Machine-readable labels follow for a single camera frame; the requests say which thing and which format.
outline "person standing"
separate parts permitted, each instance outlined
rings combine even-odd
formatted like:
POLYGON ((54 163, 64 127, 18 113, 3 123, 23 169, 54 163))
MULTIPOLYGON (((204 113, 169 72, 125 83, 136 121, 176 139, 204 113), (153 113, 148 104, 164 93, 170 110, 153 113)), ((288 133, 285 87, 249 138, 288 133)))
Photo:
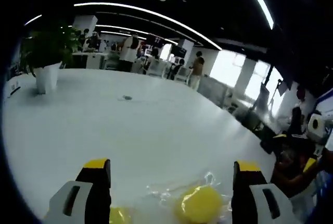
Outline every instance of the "person standing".
POLYGON ((99 46, 99 52, 105 52, 106 50, 106 40, 101 41, 100 46, 99 46))
POLYGON ((170 71, 170 80, 175 80, 175 76, 177 75, 178 71, 180 70, 180 68, 185 64, 184 59, 180 59, 179 60, 179 64, 174 67, 173 70, 170 71))
POLYGON ((80 33, 78 42, 81 43, 81 47, 80 47, 79 51, 83 51, 85 40, 87 40, 87 38, 88 38, 88 36, 87 36, 88 33, 89 33, 89 29, 84 29, 83 34, 80 33))
POLYGON ((131 72, 132 65, 136 59, 136 50, 139 46, 139 39, 136 34, 124 40, 121 44, 118 71, 131 72))
POLYGON ((188 86, 191 89, 194 89, 195 91, 199 88, 200 78, 202 76, 202 70, 203 70, 203 64, 204 64, 204 58, 202 57, 202 52, 198 51, 196 53, 197 59, 193 62, 190 69, 192 69, 192 72, 189 76, 188 80, 188 86))
POLYGON ((146 61, 146 63, 144 64, 144 71, 143 74, 146 74, 146 70, 149 69, 150 65, 152 62, 154 62, 155 60, 158 61, 160 59, 159 57, 159 53, 158 53, 158 49, 157 48, 153 48, 151 53, 150 53, 150 57, 148 58, 148 60, 146 61))

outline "person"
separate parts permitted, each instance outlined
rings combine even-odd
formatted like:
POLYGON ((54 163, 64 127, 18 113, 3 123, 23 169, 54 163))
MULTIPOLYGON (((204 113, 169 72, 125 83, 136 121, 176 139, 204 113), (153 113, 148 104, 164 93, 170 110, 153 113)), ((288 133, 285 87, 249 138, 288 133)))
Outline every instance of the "person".
POLYGON ((295 168, 290 169, 294 160, 291 157, 277 161, 274 166, 271 183, 275 184, 287 197, 293 197, 305 190, 317 174, 326 171, 333 173, 333 152, 323 149, 322 156, 318 162, 312 164, 306 171, 297 173, 295 168))
POLYGON ((83 45, 85 43, 85 40, 87 39, 88 33, 89 33, 89 29, 84 29, 83 34, 81 34, 81 32, 80 32, 78 42, 81 43, 81 47, 80 47, 79 51, 83 50, 83 45))
POLYGON ((296 96, 297 96, 299 102, 295 105, 295 107, 300 107, 303 115, 305 115, 306 113, 308 113, 308 112, 306 112, 305 95, 306 95, 305 88, 303 88, 302 86, 298 85, 297 86, 296 96))
POLYGON ((196 53, 196 60, 193 62, 193 65, 190 67, 192 72, 189 76, 188 86, 194 90, 198 90, 199 82, 202 75, 204 58, 202 57, 202 52, 198 51, 196 53))
POLYGON ((292 109, 291 123, 287 130, 287 134, 303 134, 302 131, 302 111, 300 107, 292 109))
POLYGON ((133 34, 118 46, 121 47, 118 70, 131 72, 132 65, 136 59, 136 50, 139 47, 137 34, 133 34))
POLYGON ((153 48, 151 51, 151 56, 148 58, 147 62, 144 64, 144 71, 143 74, 146 74, 146 70, 149 69, 150 64, 154 61, 154 60, 159 60, 160 57, 158 55, 158 49, 157 48, 153 48))
POLYGON ((91 51, 99 49, 100 46, 100 37, 96 31, 93 32, 93 35, 87 40, 88 48, 91 51))
POLYGON ((179 61, 179 64, 174 67, 174 69, 171 71, 171 74, 170 74, 170 80, 175 80, 175 76, 177 75, 179 69, 184 65, 185 61, 184 59, 181 59, 179 61))
POLYGON ((106 50, 106 40, 101 41, 100 46, 99 46, 99 52, 104 52, 106 50))
POLYGON ((117 50, 117 44, 116 44, 116 42, 113 42, 113 43, 111 44, 111 50, 112 50, 112 51, 116 51, 116 50, 117 50))
POLYGON ((144 41, 142 41, 140 43, 139 49, 137 50, 137 54, 136 54, 137 59, 139 59, 145 55, 145 50, 146 50, 146 44, 144 41))

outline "white shirt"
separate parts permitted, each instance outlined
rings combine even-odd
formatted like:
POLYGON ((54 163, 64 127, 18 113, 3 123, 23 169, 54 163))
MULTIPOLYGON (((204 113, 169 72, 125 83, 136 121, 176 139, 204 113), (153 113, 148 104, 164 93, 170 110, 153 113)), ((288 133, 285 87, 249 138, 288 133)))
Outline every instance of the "white shirt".
POLYGON ((99 52, 104 52, 106 48, 106 43, 102 41, 99 46, 99 52))
POLYGON ((136 59, 136 49, 130 48, 133 42, 133 37, 129 37, 124 42, 123 49, 120 53, 119 60, 130 61, 131 63, 135 62, 136 59))

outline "desk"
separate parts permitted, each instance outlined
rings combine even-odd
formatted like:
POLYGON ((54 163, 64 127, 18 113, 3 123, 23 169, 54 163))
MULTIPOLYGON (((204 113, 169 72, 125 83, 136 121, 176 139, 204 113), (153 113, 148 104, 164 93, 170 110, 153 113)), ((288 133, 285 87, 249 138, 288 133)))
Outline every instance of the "desk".
POLYGON ((86 56, 87 63, 86 69, 102 69, 104 59, 108 57, 109 53, 102 52, 75 52, 73 56, 86 56))
POLYGON ((221 192, 232 195, 238 159, 256 161, 271 178, 275 156, 228 112, 184 84, 62 69, 54 93, 36 95, 32 76, 18 79, 22 88, 4 105, 4 146, 18 189, 40 218, 49 199, 94 158, 111 160, 112 205, 137 203, 153 215, 143 223, 173 223, 170 215, 156 214, 161 208, 147 185, 186 182, 210 170, 221 192))

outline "yellow sponge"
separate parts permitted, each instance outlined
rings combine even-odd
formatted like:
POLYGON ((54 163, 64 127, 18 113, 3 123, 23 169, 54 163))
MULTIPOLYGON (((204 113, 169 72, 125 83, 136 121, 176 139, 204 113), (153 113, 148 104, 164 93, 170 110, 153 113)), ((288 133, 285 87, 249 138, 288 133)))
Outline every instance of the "yellow sponge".
POLYGON ((131 216, 128 208, 111 207, 110 208, 110 224, 131 224, 131 216))
POLYGON ((219 216, 222 197, 211 186, 192 187, 175 204, 175 214, 182 223, 208 223, 219 216))

